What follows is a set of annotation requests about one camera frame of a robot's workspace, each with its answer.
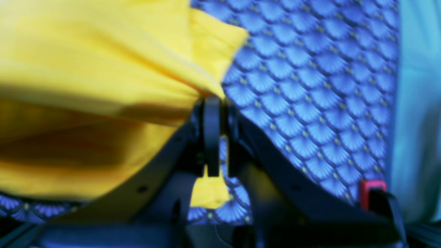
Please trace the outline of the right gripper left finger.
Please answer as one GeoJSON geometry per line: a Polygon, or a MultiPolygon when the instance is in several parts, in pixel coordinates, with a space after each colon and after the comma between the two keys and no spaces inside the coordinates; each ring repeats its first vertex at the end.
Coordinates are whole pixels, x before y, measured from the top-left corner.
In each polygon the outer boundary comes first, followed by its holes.
{"type": "Polygon", "coordinates": [[[2,248],[184,248],[196,179],[219,176],[222,101],[198,101],[156,156],[126,182],[45,225],[25,224],[2,248]]]}

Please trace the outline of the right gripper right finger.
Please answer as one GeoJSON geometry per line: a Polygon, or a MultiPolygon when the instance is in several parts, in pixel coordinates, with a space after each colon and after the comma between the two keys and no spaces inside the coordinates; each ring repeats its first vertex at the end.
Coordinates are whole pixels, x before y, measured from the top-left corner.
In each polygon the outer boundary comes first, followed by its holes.
{"type": "Polygon", "coordinates": [[[230,101],[224,104],[228,174],[246,189],[251,226],[236,227],[235,248],[381,247],[403,243],[395,198],[375,190],[369,210],[312,182],[230,101]]]}

